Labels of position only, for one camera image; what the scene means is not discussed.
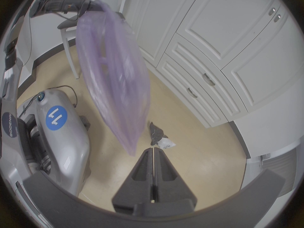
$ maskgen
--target blue button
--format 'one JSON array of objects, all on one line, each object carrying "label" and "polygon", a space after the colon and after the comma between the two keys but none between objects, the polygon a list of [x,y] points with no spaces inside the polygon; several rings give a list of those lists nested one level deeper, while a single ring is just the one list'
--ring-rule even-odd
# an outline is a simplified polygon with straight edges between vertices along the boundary
[{"label": "blue button", "polygon": [[67,120],[67,111],[60,105],[55,105],[47,112],[45,122],[47,127],[52,130],[58,130],[63,127]]}]

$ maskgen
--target translucent bag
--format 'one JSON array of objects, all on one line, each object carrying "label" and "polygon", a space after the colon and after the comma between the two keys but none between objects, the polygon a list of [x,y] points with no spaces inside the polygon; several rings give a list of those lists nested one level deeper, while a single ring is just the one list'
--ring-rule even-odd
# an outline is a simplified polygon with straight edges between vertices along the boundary
[{"label": "translucent bag", "polygon": [[105,123],[134,156],[150,107],[149,74],[127,22],[95,2],[104,12],[88,11],[77,23],[82,74]]}]

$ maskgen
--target cabinet handle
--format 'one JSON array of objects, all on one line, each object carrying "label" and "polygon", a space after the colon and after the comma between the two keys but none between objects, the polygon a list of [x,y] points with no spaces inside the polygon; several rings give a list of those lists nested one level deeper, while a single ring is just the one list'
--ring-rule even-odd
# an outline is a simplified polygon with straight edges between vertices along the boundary
[{"label": "cabinet handle", "polygon": [[275,17],[274,22],[277,22],[277,21],[279,20],[280,17],[281,17],[281,15],[278,14],[278,15]]},{"label": "cabinet handle", "polygon": [[192,97],[197,98],[197,95],[195,95],[190,88],[188,88],[187,91]]},{"label": "cabinet handle", "polygon": [[272,8],[272,9],[269,11],[268,15],[270,16],[270,15],[272,15],[274,12],[275,12],[275,8]]},{"label": "cabinet handle", "polygon": [[203,74],[203,79],[207,82],[210,86],[215,86],[215,83],[208,77],[207,74]]}]

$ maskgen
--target white logo symbol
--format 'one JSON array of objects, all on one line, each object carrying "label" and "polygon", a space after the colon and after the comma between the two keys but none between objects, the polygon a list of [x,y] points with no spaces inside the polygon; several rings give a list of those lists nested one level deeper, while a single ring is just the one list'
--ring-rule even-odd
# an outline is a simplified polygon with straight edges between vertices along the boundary
[{"label": "white logo symbol", "polygon": [[[57,112],[59,109],[58,108],[56,108],[55,110],[53,110],[50,114],[49,114],[49,117],[50,118],[54,118],[54,113],[55,112]],[[62,115],[60,114],[58,117],[56,117],[53,121],[52,121],[52,124],[54,124],[54,125],[57,125],[58,124],[58,120],[60,119],[62,117]]]}]

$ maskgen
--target beige floor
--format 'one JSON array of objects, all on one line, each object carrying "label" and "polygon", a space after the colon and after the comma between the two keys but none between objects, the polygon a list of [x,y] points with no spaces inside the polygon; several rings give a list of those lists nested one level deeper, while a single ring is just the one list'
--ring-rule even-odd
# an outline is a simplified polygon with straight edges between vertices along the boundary
[{"label": "beige floor", "polygon": [[[71,48],[80,71],[76,48]],[[151,107],[148,120],[164,130],[176,146],[165,150],[172,164],[198,198],[196,210],[211,206],[236,193],[241,186],[246,157],[229,124],[206,129],[188,108],[152,73]],[[34,82],[18,99],[23,101],[39,91],[60,85],[72,86],[78,96],[76,111],[91,123],[89,138],[91,176],[79,198],[98,207],[114,210],[112,196],[119,189],[142,151],[150,147],[148,127],[130,157],[105,125],[91,100],[83,77],[76,80],[64,51],[37,68]],[[63,88],[72,103],[75,97]]]}]

